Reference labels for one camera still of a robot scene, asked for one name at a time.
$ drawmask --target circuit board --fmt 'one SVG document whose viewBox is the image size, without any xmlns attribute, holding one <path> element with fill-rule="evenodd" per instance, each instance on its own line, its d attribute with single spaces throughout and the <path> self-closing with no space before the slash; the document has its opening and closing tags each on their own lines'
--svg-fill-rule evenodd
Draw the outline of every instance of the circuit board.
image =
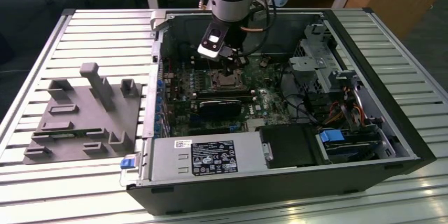
<svg viewBox="0 0 448 224">
<path fill-rule="evenodd" d="M 197 70 L 192 65 L 183 64 L 176 76 L 172 76 L 168 95 L 168 106 L 173 112 L 169 118 L 172 136 L 248 132 L 255 130 L 255 122 L 259 126 L 291 122 L 276 88 L 279 65 L 268 64 L 263 57 L 251 57 L 245 68 L 237 69 L 241 83 L 231 89 L 247 90 L 249 94 L 249 101 L 241 104 L 240 114 L 223 120 L 201 118 L 197 113 L 201 101 L 195 99 L 195 95 L 216 91 L 215 74 L 215 69 Z"/>
</svg>

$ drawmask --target blue latch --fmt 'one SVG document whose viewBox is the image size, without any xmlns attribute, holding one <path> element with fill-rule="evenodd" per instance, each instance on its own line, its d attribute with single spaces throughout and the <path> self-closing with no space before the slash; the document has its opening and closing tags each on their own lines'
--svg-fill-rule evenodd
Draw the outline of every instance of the blue latch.
<svg viewBox="0 0 448 224">
<path fill-rule="evenodd" d="M 121 160 L 120 168 L 121 169 L 132 169 L 132 168 L 135 168 L 135 157 L 125 158 L 124 160 Z"/>
<path fill-rule="evenodd" d="M 325 130 L 319 134 L 319 136 L 323 142 L 345 140 L 343 132 L 340 130 Z"/>
</svg>

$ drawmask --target power supply label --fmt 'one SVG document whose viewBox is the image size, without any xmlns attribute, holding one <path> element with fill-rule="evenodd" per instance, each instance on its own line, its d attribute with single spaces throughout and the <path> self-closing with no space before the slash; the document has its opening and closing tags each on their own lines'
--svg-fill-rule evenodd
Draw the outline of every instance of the power supply label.
<svg viewBox="0 0 448 224">
<path fill-rule="evenodd" d="M 233 141 L 191 144 L 191 161 L 195 176 L 236 173 Z"/>
</svg>

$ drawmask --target metal slatted table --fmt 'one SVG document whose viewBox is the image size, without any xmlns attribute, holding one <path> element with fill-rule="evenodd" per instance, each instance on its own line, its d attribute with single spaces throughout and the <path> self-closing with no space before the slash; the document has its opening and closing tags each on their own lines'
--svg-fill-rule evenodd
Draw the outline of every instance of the metal slatted table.
<svg viewBox="0 0 448 224">
<path fill-rule="evenodd" d="M 361 52 L 439 160 L 409 175 L 393 177 L 365 192 L 300 199 L 179 216 L 155 217 L 120 185 L 121 158 L 23 165 L 49 100 L 51 79 L 79 75 L 83 62 L 100 65 L 111 84 L 133 78 L 145 84 L 151 61 L 151 10 L 77 10 L 61 16 L 36 65 L 0 125 L 0 222 L 36 223 L 415 223 L 448 214 L 448 95 L 375 14 L 335 11 Z M 348 68 L 351 63 L 340 54 Z M 139 123 L 144 119 L 141 98 Z M 136 150 L 143 126 L 137 127 Z"/>
</svg>

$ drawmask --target floor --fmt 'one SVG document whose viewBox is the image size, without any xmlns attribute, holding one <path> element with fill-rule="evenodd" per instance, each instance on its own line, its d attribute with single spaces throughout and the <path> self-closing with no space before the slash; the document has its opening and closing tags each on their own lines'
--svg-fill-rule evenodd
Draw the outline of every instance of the floor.
<svg viewBox="0 0 448 224">
<path fill-rule="evenodd" d="M 164 7 L 176 0 L 160 0 Z M 197 0 L 181 0 L 183 8 Z M 0 0 L 0 34 L 15 52 L 0 65 L 0 120 L 8 111 L 52 28 L 65 8 L 147 8 L 145 0 Z M 415 57 L 448 89 L 448 0 L 437 0 L 404 41 Z"/>
</svg>

